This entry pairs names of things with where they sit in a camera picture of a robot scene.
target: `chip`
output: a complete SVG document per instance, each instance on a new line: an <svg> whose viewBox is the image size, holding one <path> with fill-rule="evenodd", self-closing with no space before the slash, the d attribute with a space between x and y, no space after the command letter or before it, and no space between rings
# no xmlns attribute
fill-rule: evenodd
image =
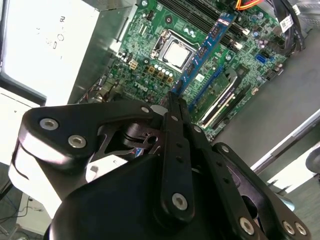
<svg viewBox="0 0 320 240"><path fill-rule="evenodd" d="M190 55L189 50L173 42L168 48L168 51L166 52L166 54L164 55L164 58L172 65L181 69L184 63L186 62L186 60L188 59L189 55Z"/></svg>

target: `white panel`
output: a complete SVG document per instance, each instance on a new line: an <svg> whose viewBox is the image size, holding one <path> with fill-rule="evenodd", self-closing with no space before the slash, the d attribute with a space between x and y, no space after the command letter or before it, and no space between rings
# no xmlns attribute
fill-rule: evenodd
<svg viewBox="0 0 320 240"><path fill-rule="evenodd" d="M81 0L10 0L3 72L46 105L66 104L98 16Z"/></svg>

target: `blue ram module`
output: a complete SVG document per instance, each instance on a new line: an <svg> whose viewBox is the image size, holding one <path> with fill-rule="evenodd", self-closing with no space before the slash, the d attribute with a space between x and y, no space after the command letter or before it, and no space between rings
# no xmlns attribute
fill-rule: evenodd
<svg viewBox="0 0 320 240"><path fill-rule="evenodd" d="M205 38L201 47L194 54L190 64L184 69L180 79L175 83L171 92L179 97L184 93L189 84L197 76L199 70L204 65L206 60L218 46L220 40L226 34L230 26L235 21L236 16L228 13L222 13L213 28Z"/></svg>

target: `connector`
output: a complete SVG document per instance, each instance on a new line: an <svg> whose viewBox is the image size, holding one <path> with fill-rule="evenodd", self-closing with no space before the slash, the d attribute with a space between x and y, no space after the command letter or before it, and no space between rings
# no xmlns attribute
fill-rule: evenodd
<svg viewBox="0 0 320 240"><path fill-rule="evenodd" d="M262 64L265 64L267 62L267 59L264 56L262 56L260 53L255 56L255 59Z"/></svg>

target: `cpu socket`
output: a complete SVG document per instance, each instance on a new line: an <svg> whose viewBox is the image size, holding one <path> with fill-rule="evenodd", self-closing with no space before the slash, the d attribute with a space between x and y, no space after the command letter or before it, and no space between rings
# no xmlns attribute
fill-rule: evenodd
<svg viewBox="0 0 320 240"><path fill-rule="evenodd" d="M176 32L165 29L151 52L151 58L182 73L195 53L196 49L190 42Z"/></svg>

